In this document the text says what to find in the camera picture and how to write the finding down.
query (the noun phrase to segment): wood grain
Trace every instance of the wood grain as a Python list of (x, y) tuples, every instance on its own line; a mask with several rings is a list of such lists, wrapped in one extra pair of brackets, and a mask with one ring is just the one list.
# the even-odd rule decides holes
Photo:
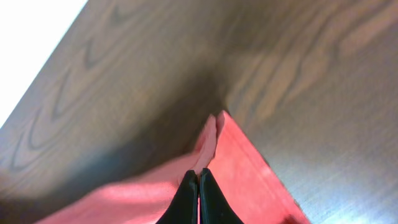
[(226, 109), (312, 222), (396, 223), (397, 62), (396, 0), (89, 1), (0, 129), (2, 221), (186, 153)]

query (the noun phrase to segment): cloth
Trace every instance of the cloth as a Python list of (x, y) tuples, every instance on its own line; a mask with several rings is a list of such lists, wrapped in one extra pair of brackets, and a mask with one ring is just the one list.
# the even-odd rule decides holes
[(309, 223), (226, 112), (208, 118), (191, 154), (138, 178), (105, 185), (39, 223), (156, 223), (186, 171), (199, 174), (204, 167), (244, 223)]

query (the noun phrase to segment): brown wooden surface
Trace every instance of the brown wooden surface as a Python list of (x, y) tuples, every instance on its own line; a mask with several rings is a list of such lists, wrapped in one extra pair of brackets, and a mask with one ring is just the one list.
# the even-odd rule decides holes
[(396, 0), (89, 1), (0, 129), (1, 220), (188, 152), (223, 108), (312, 222), (398, 222)]

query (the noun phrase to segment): cloth fold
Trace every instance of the cloth fold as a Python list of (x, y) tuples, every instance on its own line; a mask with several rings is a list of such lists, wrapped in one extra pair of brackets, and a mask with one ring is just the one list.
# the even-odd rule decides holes
[(39, 221), (155, 223), (170, 205), (187, 170), (207, 167), (244, 223), (309, 223), (262, 156), (226, 113), (210, 116), (193, 151), (144, 175), (105, 185)]

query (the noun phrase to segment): red cloth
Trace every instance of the red cloth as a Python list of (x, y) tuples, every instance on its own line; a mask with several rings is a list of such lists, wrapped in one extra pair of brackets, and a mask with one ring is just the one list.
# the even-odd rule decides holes
[(208, 118), (191, 154), (138, 178), (101, 187), (39, 223), (155, 223), (185, 172), (193, 169), (199, 174), (204, 167), (244, 223), (309, 223), (226, 112)]

